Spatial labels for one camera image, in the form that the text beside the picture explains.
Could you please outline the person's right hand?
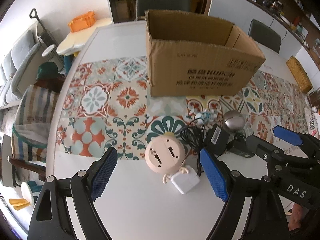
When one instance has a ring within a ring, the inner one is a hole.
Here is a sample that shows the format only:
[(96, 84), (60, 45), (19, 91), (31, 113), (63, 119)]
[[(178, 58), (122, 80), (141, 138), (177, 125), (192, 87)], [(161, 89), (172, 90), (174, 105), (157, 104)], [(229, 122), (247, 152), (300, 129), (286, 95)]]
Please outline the person's right hand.
[(292, 213), (289, 218), (289, 230), (290, 231), (300, 228), (301, 222), (302, 222), (303, 218), (306, 216), (306, 214), (308, 213), (308, 211), (309, 210), (306, 207), (303, 207), (303, 206), (298, 205), (296, 203), (293, 205)]

